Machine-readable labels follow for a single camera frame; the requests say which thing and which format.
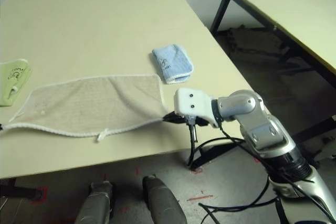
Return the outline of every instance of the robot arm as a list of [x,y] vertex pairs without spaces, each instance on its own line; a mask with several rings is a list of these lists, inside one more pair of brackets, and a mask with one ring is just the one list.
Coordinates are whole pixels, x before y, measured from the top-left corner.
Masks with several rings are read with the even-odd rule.
[[273,167],[265,168],[270,183],[280,196],[287,223],[332,222],[279,174],[289,178],[336,218],[336,202],[324,181],[302,157],[280,121],[268,113],[257,93],[240,90],[228,97],[212,99],[201,90],[182,88],[175,94],[174,106],[175,114],[185,117],[193,130],[196,118],[206,120],[214,128],[222,121],[237,120],[240,123],[241,134],[251,151]]

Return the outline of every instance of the beige table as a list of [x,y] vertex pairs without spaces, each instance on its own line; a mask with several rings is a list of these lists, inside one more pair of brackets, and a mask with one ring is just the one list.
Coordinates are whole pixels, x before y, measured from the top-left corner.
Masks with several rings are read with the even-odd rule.
[[[210,32],[216,36],[231,0],[222,0]],[[336,88],[335,0],[233,0],[290,47]],[[336,128],[336,111],[328,119],[292,136],[302,142]]]
[[[107,74],[156,73],[152,49],[172,43],[185,47],[195,71],[186,83],[163,84],[171,111],[180,87],[203,89],[215,97],[250,89],[185,0],[6,0],[1,12],[2,61],[25,58],[33,70],[15,104],[0,108],[2,123],[32,90],[45,84]],[[240,136],[236,122],[224,127]],[[197,133],[200,143],[221,136],[210,126],[199,127]],[[187,127],[169,123],[111,135],[99,144],[94,138],[33,130],[0,132],[0,138],[0,178],[190,147]]]

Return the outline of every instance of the white towel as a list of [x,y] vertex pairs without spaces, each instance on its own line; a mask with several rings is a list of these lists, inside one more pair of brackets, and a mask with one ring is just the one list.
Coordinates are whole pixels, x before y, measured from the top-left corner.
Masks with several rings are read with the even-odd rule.
[[3,129],[26,127],[100,141],[166,114],[159,76],[94,77],[34,90]]

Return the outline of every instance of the green towel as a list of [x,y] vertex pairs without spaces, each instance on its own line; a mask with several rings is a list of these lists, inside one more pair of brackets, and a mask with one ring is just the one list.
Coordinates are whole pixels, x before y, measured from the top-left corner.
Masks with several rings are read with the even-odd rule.
[[0,106],[13,105],[30,73],[25,59],[0,63]]

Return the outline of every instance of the red tape mark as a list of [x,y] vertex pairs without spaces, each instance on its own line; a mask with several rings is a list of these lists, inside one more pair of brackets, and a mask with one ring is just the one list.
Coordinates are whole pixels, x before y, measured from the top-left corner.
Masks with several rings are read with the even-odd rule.
[[37,190],[40,190],[42,192],[42,196],[41,199],[39,200],[32,200],[31,203],[32,204],[38,204],[38,203],[43,203],[47,201],[47,194],[48,194],[48,186],[44,186],[44,187],[37,187]]
[[119,208],[118,210],[119,210],[120,212],[128,212],[128,211],[131,210],[131,208],[129,208],[129,207],[123,207],[123,208]]
[[190,199],[187,199],[187,201],[198,200],[198,199],[206,199],[206,198],[212,198],[212,197],[213,197],[213,195],[207,195],[207,196],[202,196],[202,197],[190,198]]
[[202,173],[203,172],[203,168],[199,168],[197,170],[192,170],[191,173],[196,175],[196,174],[199,174],[199,173]]

